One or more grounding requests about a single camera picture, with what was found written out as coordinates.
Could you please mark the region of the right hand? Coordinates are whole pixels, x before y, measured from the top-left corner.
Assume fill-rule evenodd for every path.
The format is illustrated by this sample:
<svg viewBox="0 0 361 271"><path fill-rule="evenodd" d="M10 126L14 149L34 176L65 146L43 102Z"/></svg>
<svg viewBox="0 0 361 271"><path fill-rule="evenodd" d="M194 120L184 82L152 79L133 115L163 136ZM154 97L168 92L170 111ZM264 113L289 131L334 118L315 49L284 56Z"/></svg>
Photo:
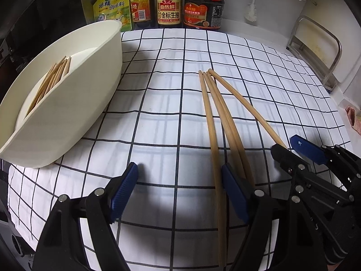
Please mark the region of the right hand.
<svg viewBox="0 0 361 271"><path fill-rule="evenodd" d="M328 265L327 270L328 271L334 271L340 264L341 264L341 262L339 262L339 263L337 263L335 265Z"/></svg>

